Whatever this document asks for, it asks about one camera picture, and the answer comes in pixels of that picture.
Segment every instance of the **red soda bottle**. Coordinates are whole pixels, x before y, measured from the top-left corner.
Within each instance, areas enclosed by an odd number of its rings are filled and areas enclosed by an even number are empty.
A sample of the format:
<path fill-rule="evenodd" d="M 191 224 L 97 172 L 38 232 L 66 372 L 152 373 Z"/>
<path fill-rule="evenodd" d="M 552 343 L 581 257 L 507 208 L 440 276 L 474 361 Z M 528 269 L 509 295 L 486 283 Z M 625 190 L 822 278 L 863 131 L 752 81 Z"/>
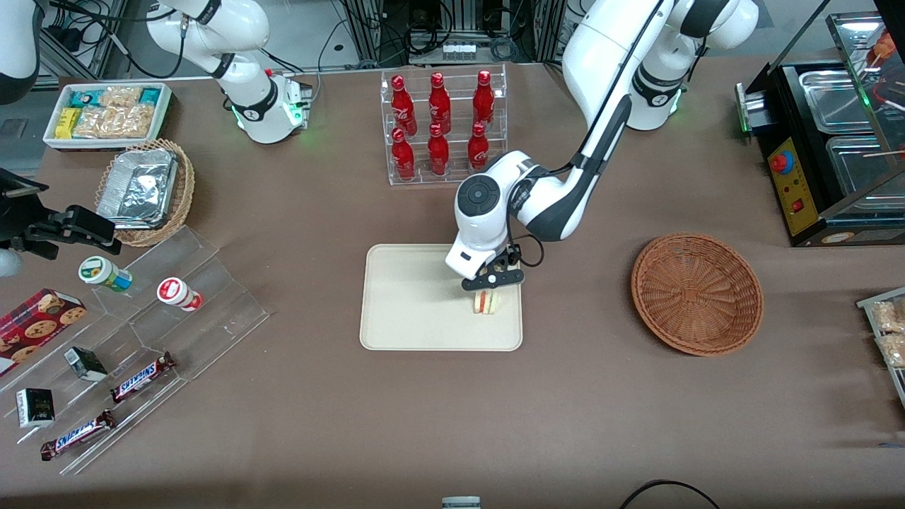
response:
<path fill-rule="evenodd" d="M 439 123 L 443 134 L 449 134 L 453 130 L 452 106 L 440 72 L 431 74 L 431 97 L 427 102 L 431 106 L 431 122 Z"/>
<path fill-rule="evenodd" d="M 491 88 L 491 72 L 478 72 L 478 89 L 474 91 L 474 121 L 483 122 L 484 126 L 493 123 L 493 89 Z"/>
<path fill-rule="evenodd" d="M 431 124 L 431 138 L 427 141 L 427 151 L 431 154 L 431 171 L 437 177 L 446 175 L 446 165 L 450 160 L 450 144 L 443 137 L 443 127 Z"/>
<path fill-rule="evenodd" d="M 390 84 L 393 86 L 392 105 L 396 126 L 405 130 L 408 136 L 414 136 L 418 133 L 418 122 L 414 119 L 414 103 L 405 89 L 405 80 L 397 74 L 390 80 Z"/>
<path fill-rule="evenodd" d="M 484 136 L 484 124 L 482 122 L 474 122 L 472 126 L 472 138 L 468 140 L 468 167 L 472 173 L 477 173 L 484 169 L 487 164 L 487 150 L 490 144 Z"/>
<path fill-rule="evenodd" d="M 414 151 L 412 146 L 405 141 L 405 133 L 399 128 L 393 128 L 393 163 L 396 173 L 402 180 L 414 178 Z"/>

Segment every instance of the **snickers bar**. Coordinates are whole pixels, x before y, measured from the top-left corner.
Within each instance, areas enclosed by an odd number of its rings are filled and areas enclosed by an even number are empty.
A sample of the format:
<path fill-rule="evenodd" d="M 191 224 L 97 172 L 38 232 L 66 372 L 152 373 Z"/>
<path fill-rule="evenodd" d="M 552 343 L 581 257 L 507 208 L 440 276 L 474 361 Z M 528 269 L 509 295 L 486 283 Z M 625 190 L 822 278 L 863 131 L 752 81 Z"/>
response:
<path fill-rule="evenodd" d="M 119 387 L 111 389 L 110 394 L 113 396 L 113 403 L 119 404 L 122 400 L 130 398 L 151 383 L 151 380 L 159 377 L 164 371 L 174 366 L 176 366 L 176 363 L 170 357 L 169 352 L 164 352 L 162 356 L 154 359 L 154 362 L 151 362 L 132 378 L 122 382 Z"/>
<path fill-rule="evenodd" d="M 100 433 L 101 430 L 113 429 L 116 426 L 117 423 L 116 419 L 113 418 L 113 414 L 111 414 L 109 410 L 104 410 L 97 418 L 76 427 L 73 431 L 70 431 L 56 440 L 52 440 L 41 446 L 41 459 L 42 461 L 50 461 L 66 452 L 70 447 L 88 441 L 90 438 Z"/>

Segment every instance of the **bottle rack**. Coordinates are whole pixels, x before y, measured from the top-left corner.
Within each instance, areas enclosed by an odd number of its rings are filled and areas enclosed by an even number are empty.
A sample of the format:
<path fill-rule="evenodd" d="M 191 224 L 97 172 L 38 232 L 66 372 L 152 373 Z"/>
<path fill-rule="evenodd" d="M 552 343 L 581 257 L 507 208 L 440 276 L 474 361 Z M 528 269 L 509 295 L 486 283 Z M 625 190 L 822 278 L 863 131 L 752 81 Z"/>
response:
<path fill-rule="evenodd" d="M 468 140 L 472 136 L 472 124 L 474 123 L 474 111 L 472 98 L 478 87 L 478 71 L 491 72 L 491 88 L 493 89 L 493 123 L 486 131 L 490 148 L 487 151 L 487 159 L 502 155 L 506 152 L 509 135 L 506 111 L 506 68 L 502 65 L 469 65 L 444 67 L 443 81 L 446 90 L 450 94 L 452 104 L 452 130 L 446 135 L 450 146 L 450 161 L 446 175 L 436 176 L 431 171 L 430 155 L 427 151 L 427 141 L 431 135 L 431 114 L 428 107 L 428 99 L 431 95 L 431 73 L 436 69 L 406 69 L 394 72 L 381 73 L 380 109 L 383 114 L 384 143 L 386 145 L 386 174 L 391 185 L 406 184 L 438 184 L 443 182 L 462 182 L 470 174 L 468 166 Z M 418 132 L 412 137 L 407 137 L 414 151 L 414 178 L 402 180 L 395 171 L 393 164 L 393 139 L 391 133 L 395 127 L 393 116 L 393 89 L 390 87 L 390 78 L 400 74 L 405 78 L 405 87 L 412 96 L 414 102 L 414 117 L 418 122 Z"/>
<path fill-rule="evenodd" d="M 79 444 L 46 463 L 48 468 L 62 467 L 61 475 L 79 473 L 267 320 L 270 315 L 233 279 L 216 253 L 217 249 L 203 237 L 183 226 L 126 267 L 133 276 L 126 292 L 94 289 L 102 308 L 97 320 L 59 343 L 0 389 L 0 404 L 7 408 L 5 423 L 13 427 L 18 427 L 14 400 L 17 390 L 40 388 L 53 393 L 55 422 L 49 427 L 22 429 L 18 440 L 23 447 L 34 449 L 35 461 L 41 461 L 39 451 L 44 442 L 97 417 L 103 409 L 112 408 L 118 422 L 116 428 L 101 432 L 98 439 Z M 157 299 L 157 284 L 168 276 L 183 279 L 204 296 L 199 310 L 184 312 Z M 99 382 L 76 378 L 63 358 L 72 346 L 94 351 L 110 372 L 108 377 Z M 176 366 L 114 406 L 110 390 L 164 351 L 170 352 Z"/>

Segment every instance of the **wicker basket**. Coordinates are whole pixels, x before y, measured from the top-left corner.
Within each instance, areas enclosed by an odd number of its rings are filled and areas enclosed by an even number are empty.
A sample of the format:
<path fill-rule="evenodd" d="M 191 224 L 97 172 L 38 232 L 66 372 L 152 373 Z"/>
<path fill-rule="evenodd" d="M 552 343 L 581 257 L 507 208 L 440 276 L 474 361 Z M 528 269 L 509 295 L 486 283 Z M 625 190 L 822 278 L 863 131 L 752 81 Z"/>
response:
<path fill-rule="evenodd" d="M 667 235 L 648 244 L 634 263 L 632 298 L 661 340 L 707 357 L 745 346 L 764 316 L 751 267 L 707 235 Z"/>
<path fill-rule="evenodd" d="M 170 201 L 170 217 L 167 223 L 157 230 L 117 230 L 116 238 L 123 244 L 134 247 L 150 247 L 167 240 L 186 222 L 188 209 L 192 206 L 192 193 L 195 191 L 195 169 L 192 167 L 192 161 L 188 160 L 186 153 L 179 148 L 176 143 L 166 139 L 155 139 L 147 141 L 134 147 L 129 147 L 126 151 L 135 150 L 152 150 L 166 149 L 171 150 L 179 157 L 179 168 L 176 170 L 176 191 Z M 100 203 L 100 196 L 107 186 L 107 177 L 110 175 L 110 168 L 113 161 L 107 166 L 107 171 L 100 179 L 98 192 L 94 198 L 94 206 Z"/>

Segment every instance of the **cookie box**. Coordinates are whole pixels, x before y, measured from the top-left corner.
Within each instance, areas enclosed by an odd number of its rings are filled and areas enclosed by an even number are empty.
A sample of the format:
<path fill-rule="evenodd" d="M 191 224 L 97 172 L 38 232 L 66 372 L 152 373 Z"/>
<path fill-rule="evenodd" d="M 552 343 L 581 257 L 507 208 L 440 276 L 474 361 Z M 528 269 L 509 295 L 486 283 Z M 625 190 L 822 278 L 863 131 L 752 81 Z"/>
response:
<path fill-rule="evenodd" d="M 79 299 L 44 288 L 0 318 L 0 377 L 86 313 Z"/>

